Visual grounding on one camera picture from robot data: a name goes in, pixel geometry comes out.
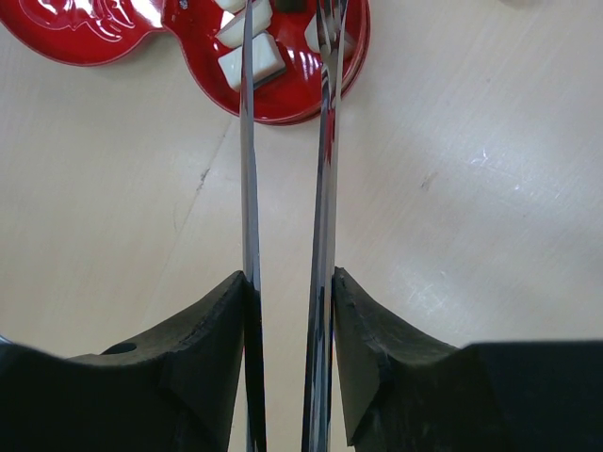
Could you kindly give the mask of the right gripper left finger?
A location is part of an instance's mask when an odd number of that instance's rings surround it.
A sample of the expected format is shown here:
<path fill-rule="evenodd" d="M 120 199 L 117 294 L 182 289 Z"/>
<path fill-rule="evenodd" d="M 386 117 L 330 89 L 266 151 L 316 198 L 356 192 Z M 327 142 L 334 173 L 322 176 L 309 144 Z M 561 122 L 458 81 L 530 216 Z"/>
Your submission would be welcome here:
<path fill-rule="evenodd" d="M 243 348 L 246 284 L 202 299 L 100 354 L 1 347 L 5 451 L 224 451 Z"/>

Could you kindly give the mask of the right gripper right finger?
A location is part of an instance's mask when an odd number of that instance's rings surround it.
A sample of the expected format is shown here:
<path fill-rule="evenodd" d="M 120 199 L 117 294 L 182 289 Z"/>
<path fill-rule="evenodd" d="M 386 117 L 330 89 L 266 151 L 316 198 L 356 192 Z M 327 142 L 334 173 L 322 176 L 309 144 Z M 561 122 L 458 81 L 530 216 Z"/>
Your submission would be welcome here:
<path fill-rule="evenodd" d="M 358 451 L 598 451 L 602 344 L 453 347 L 334 274 L 335 344 L 349 445 Z"/>

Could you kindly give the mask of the white square chocolate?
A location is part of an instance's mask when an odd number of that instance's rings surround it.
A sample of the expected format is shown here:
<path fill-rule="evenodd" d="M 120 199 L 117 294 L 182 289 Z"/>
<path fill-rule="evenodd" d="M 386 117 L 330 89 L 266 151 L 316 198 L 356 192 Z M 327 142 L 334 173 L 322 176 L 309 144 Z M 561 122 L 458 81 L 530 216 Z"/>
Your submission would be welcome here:
<path fill-rule="evenodd" d="M 258 86 L 285 70 L 285 62 L 276 40 L 267 32 L 253 38 L 253 83 Z M 242 81 L 242 47 L 218 58 L 218 63 L 228 86 L 240 91 Z"/>

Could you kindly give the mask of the metal serving tongs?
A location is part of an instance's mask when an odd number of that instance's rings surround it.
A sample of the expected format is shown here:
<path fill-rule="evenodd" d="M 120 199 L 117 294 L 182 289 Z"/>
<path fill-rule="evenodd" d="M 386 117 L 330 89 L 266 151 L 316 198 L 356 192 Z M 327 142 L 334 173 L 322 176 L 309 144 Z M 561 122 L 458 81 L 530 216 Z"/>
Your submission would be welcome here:
<path fill-rule="evenodd" d="M 304 451 L 327 451 L 331 447 L 338 107 L 343 88 L 347 10 L 345 1 L 317 3 L 321 103 L 301 435 Z M 242 258 L 246 280 L 243 301 L 246 448 L 264 451 L 267 430 L 253 108 L 253 7 L 247 4 L 239 103 Z"/>

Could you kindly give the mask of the dark square chocolate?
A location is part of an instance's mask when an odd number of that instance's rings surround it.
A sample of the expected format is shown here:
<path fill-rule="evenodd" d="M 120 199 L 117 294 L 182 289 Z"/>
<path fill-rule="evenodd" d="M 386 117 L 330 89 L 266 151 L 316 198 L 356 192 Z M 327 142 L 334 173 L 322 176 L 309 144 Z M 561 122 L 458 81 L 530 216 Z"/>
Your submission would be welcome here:
<path fill-rule="evenodd" d="M 305 0 L 275 0 L 275 6 L 284 13 L 304 12 L 306 9 Z"/>

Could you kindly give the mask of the white cube chocolate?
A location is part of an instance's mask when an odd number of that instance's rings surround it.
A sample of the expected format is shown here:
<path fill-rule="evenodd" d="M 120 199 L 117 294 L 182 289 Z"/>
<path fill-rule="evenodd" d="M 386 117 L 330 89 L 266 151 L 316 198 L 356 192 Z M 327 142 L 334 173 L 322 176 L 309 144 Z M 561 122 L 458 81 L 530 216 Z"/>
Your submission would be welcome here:
<path fill-rule="evenodd" d="M 252 36 L 266 30 L 271 22 L 272 7 L 269 0 L 252 1 Z M 231 49 L 240 46 L 244 41 L 245 10 L 242 9 L 226 23 L 218 32 L 218 41 Z"/>

